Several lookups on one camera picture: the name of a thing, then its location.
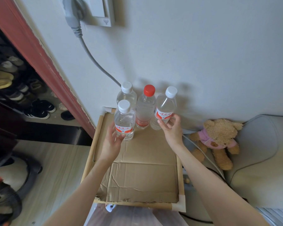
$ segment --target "forearm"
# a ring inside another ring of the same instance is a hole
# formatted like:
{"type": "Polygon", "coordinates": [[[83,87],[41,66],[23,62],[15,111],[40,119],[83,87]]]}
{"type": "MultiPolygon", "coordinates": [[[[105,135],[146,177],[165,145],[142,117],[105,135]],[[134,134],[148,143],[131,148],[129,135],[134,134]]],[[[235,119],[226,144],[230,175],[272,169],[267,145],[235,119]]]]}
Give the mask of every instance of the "forearm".
{"type": "Polygon", "coordinates": [[[184,145],[172,148],[215,225],[269,225],[251,205],[200,163],[184,145]]]}
{"type": "Polygon", "coordinates": [[[102,179],[111,164],[96,162],[75,192],[53,213],[43,226],[81,226],[84,224],[102,179]]]}

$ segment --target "door frame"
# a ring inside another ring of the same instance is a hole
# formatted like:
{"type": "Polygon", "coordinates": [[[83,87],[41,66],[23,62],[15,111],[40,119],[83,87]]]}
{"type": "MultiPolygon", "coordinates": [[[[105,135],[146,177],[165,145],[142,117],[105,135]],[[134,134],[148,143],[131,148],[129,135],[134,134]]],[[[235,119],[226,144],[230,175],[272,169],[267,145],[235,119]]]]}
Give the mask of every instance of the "door frame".
{"type": "Polygon", "coordinates": [[[0,29],[93,138],[95,128],[13,0],[0,0],[0,29]]]}

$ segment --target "cardboard sheet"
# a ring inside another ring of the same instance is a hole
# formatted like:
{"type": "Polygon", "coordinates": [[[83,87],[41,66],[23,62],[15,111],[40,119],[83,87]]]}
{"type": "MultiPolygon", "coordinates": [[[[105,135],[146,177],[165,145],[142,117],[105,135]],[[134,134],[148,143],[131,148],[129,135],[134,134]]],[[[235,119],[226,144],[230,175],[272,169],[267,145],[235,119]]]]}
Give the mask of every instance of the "cardboard sheet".
{"type": "MultiPolygon", "coordinates": [[[[94,161],[101,153],[108,125],[114,114],[105,114],[94,161]]],[[[134,137],[106,172],[97,196],[106,202],[178,202],[176,155],[162,130],[135,128],[134,137]]]]}

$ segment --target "wooden frame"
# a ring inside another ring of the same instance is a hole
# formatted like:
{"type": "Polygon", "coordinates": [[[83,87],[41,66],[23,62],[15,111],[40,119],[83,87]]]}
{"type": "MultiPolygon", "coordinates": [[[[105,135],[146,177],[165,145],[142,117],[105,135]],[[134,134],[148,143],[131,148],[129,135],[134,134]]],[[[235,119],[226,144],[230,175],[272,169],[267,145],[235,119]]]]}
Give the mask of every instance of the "wooden frame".
{"type": "Polygon", "coordinates": [[[13,0],[0,0],[0,29],[93,138],[95,128],[13,0]]]}
{"type": "MultiPolygon", "coordinates": [[[[102,113],[99,117],[99,121],[97,123],[97,128],[94,134],[94,138],[90,147],[89,155],[87,158],[86,166],[83,172],[81,182],[86,178],[89,174],[90,170],[94,166],[94,155],[97,146],[97,141],[100,135],[100,131],[102,128],[102,123],[104,120],[104,116],[106,113],[114,113],[116,109],[114,108],[102,108],[102,113]]],[[[184,194],[184,184],[183,184],[183,170],[181,160],[177,156],[177,177],[178,177],[178,193],[179,193],[179,202],[177,203],[144,203],[144,202],[112,202],[112,204],[116,205],[130,205],[130,206],[138,206],[138,207],[146,207],[146,208],[156,208],[156,209],[169,209],[174,211],[186,212],[186,200],[184,194]]],[[[94,199],[94,203],[105,203],[107,202],[100,201],[97,198],[94,199]]]]}

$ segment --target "hand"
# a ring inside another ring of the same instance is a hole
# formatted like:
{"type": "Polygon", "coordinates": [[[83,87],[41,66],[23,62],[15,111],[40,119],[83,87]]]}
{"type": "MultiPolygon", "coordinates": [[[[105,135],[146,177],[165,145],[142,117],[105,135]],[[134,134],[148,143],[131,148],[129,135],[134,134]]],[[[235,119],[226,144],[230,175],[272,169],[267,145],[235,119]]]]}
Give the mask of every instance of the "hand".
{"type": "Polygon", "coordinates": [[[158,123],[164,131],[166,141],[168,142],[172,150],[174,150],[174,148],[179,145],[183,145],[180,116],[173,114],[167,124],[165,124],[162,120],[158,120],[158,123]]]}
{"type": "Polygon", "coordinates": [[[111,165],[119,155],[121,143],[125,136],[125,134],[121,134],[117,137],[114,122],[112,122],[107,129],[107,134],[104,140],[102,153],[100,155],[99,161],[106,161],[107,163],[109,163],[109,165],[111,165]]]}

